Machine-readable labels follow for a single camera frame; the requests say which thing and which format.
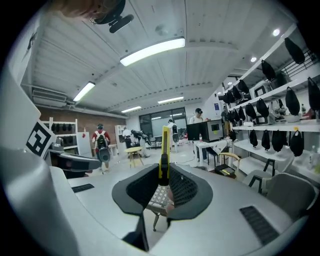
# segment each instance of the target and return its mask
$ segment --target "white floor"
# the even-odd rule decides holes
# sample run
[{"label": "white floor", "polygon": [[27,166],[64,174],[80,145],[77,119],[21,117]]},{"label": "white floor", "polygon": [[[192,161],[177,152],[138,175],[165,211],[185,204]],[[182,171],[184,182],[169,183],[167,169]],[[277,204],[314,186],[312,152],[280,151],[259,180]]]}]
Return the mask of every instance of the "white floor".
[{"label": "white floor", "polygon": [[[192,142],[188,143],[188,141],[180,141],[180,145],[178,146],[178,153],[175,152],[173,147],[172,152],[170,153],[170,162],[178,163],[182,165],[190,165],[192,167],[199,166],[199,162],[197,159],[197,152],[193,152],[193,144]],[[147,153],[150,154],[148,158],[142,158],[144,165],[158,163],[161,157],[161,149],[147,149]],[[141,166],[142,163],[138,158],[135,158],[136,166]],[[208,171],[211,171],[215,168],[214,157],[209,155],[209,165],[208,160],[203,161],[203,166],[207,168]],[[117,156],[110,160],[109,162],[109,170],[105,169],[105,166],[102,165],[103,172],[101,170],[93,170],[92,173],[88,174],[89,176],[99,176],[99,175],[108,175],[112,172],[121,172],[121,170],[127,170],[130,168],[130,159],[127,156]],[[157,241],[163,236],[163,234],[167,230],[167,219],[163,216],[159,217],[159,220],[156,224],[156,231],[153,231],[153,223],[155,220],[155,214],[146,209],[143,212],[144,222],[145,222],[145,231],[149,244],[149,248],[152,248]]]}]

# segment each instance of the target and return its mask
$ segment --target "shelf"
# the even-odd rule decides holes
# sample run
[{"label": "shelf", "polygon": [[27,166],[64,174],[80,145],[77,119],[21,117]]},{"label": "shelf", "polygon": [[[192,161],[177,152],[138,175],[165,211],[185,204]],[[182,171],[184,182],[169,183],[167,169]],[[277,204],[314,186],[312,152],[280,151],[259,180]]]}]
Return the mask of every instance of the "shelf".
[{"label": "shelf", "polygon": [[[313,77],[311,77],[316,83],[320,81],[320,74],[317,74]],[[269,91],[261,96],[258,96],[254,99],[248,100],[242,104],[239,104],[237,106],[233,106],[229,111],[239,109],[240,107],[244,108],[247,104],[251,103],[253,106],[255,106],[259,99],[263,99],[265,103],[269,103],[281,98],[284,98],[287,93],[287,87],[291,87],[295,92],[307,90],[308,89],[308,80],[305,78],[299,78],[295,79],[287,84],[284,84],[280,86],[279,88],[276,88],[272,91]]]},{"label": "shelf", "polygon": [[72,133],[72,134],[56,134],[55,136],[57,137],[69,137],[69,136],[77,136],[77,134]]},{"label": "shelf", "polygon": [[64,150],[70,150],[70,149],[75,149],[77,148],[78,146],[77,145],[74,145],[74,146],[65,146],[63,149]]},{"label": "shelf", "polygon": [[[234,166],[238,165],[238,161],[234,161],[233,162]],[[253,172],[254,170],[261,170],[263,171],[264,168],[266,166],[265,162],[262,162],[258,159],[255,159],[251,156],[246,157],[246,158],[242,158],[240,160],[240,165],[239,165],[239,169],[245,173],[246,175],[248,175],[249,173]],[[272,165],[269,164],[266,172],[272,175]]]},{"label": "shelf", "polygon": [[[280,152],[276,152],[273,149],[271,143],[270,143],[270,149],[266,151],[265,148],[261,146],[261,140],[258,140],[258,145],[256,147],[253,147],[248,139],[235,142],[233,145],[235,147],[251,152],[260,157],[263,157],[265,159],[273,159],[276,161],[285,161],[286,159],[288,159],[288,157],[292,156],[293,154],[290,148],[287,148],[286,146],[283,146]],[[301,156],[294,158],[291,169],[317,183],[320,183],[320,174],[316,174],[313,170],[309,170],[307,167],[309,155],[310,155],[310,152],[307,150],[304,150]]]},{"label": "shelf", "polygon": [[293,132],[297,129],[300,132],[314,132],[320,133],[320,123],[317,120],[301,120],[298,122],[276,122],[270,125],[257,125],[257,126],[235,126],[232,127],[233,130],[255,130],[255,131],[287,131]]},{"label": "shelf", "polygon": [[261,65],[262,60],[266,60],[276,49],[278,49],[282,43],[285,41],[285,38],[290,36],[293,31],[297,28],[296,24],[292,24],[289,29],[279,38],[279,40],[259,59],[257,60],[254,65],[247,71],[245,72],[239,80],[237,80],[232,86],[230,86],[225,92],[231,90],[234,86],[236,86],[240,80],[243,80],[246,78],[252,71],[254,71],[259,65]]},{"label": "shelf", "polygon": [[76,124],[76,122],[56,122],[56,121],[53,121],[52,123],[57,125],[75,125]]}]

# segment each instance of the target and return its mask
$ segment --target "ceiling light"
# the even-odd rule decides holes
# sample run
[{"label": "ceiling light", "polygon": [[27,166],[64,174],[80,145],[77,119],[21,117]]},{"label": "ceiling light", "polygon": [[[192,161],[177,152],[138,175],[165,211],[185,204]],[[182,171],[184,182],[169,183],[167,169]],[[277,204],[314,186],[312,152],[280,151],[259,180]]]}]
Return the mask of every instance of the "ceiling light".
[{"label": "ceiling light", "polygon": [[158,103],[162,104],[162,103],[166,103],[166,102],[174,102],[174,101],[182,100],[183,98],[184,98],[183,96],[177,97],[177,98],[169,98],[169,99],[165,99],[165,100],[160,100],[160,101],[158,101]]},{"label": "ceiling light", "polygon": [[88,82],[86,86],[74,97],[73,101],[78,102],[96,85],[93,82]]},{"label": "ceiling light", "polygon": [[126,109],[126,110],[122,110],[121,112],[122,113],[127,113],[127,112],[138,110],[138,109],[141,109],[141,107],[140,106],[135,106],[135,107],[132,107],[132,108],[129,108],[129,109]]},{"label": "ceiling light", "polygon": [[120,62],[122,63],[122,65],[126,67],[132,63],[135,63],[151,55],[162,53],[162,52],[176,49],[176,48],[182,48],[182,47],[185,47],[185,45],[186,45],[186,40],[184,37],[175,38],[169,41],[164,41],[164,42],[154,44],[142,50],[131,53],[130,55],[122,58]]},{"label": "ceiling light", "polygon": [[279,29],[279,28],[275,29],[275,30],[273,31],[273,33],[272,33],[272,35],[273,35],[274,37],[276,37],[276,36],[279,35],[279,34],[280,34],[280,29]]}]

